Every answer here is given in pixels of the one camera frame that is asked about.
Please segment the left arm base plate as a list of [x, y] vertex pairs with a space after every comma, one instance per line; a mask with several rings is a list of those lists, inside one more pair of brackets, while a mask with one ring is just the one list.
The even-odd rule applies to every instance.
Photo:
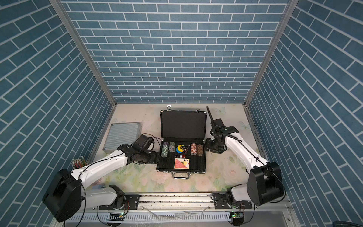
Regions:
[[98, 209], [101, 211], [130, 211], [138, 208], [140, 195], [126, 194], [123, 197], [117, 197], [111, 205], [102, 205]]

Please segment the black poker case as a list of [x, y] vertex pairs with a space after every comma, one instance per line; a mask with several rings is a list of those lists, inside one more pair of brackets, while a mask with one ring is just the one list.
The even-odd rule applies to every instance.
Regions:
[[160, 111], [161, 139], [163, 142], [175, 142], [176, 147], [184, 145], [185, 159], [190, 159], [190, 169], [174, 169], [175, 155], [179, 154], [168, 152], [167, 158], [161, 157], [162, 147], [160, 148], [159, 162], [157, 171], [160, 173], [170, 173], [173, 179], [188, 180], [192, 174], [205, 174], [206, 151], [204, 156], [192, 156], [190, 145], [192, 143], [202, 144], [205, 148], [207, 113], [199, 109], [173, 110], [171, 105], [167, 109]]

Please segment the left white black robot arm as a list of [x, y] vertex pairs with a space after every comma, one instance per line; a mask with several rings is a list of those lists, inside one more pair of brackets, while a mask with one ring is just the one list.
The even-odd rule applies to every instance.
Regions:
[[43, 196], [43, 203], [58, 222], [64, 222], [78, 211], [99, 206], [124, 209], [125, 193], [116, 185], [101, 189], [87, 188], [105, 175], [128, 164], [156, 164], [159, 152], [123, 144], [110, 155], [85, 167], [56, 173]]

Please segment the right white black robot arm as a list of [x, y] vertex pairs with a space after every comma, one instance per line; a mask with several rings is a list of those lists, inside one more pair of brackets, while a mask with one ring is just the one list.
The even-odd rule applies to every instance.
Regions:
[[242, 161], [249, 175], [247, 183], [227, 189], [228, 205], [237, 207], [243, 201], [251, 201], [253, 205], [261, 206], [285, 199], [286, 189], [282, 183], [280, 166], [254, 151], [239, 133], [217, 133], [213, 139], [206, 139], [206, 151], [221, 154], [228, 149]]

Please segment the silver aluminium poker case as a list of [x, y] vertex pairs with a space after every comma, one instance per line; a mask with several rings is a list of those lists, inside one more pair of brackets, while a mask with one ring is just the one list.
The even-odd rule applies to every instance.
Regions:
[[141, 135], [141, 123], [114, 123], [107, 134], [103, 151], [110, 154], [123, 144], [131, 145]]

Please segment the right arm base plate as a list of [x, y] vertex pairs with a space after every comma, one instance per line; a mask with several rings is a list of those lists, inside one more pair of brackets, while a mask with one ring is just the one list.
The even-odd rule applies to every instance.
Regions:
[[236, 201], [229, 193], [212, 193], [210, 195], [216, 210], [223, 209], [252, 209], [251, 201]]

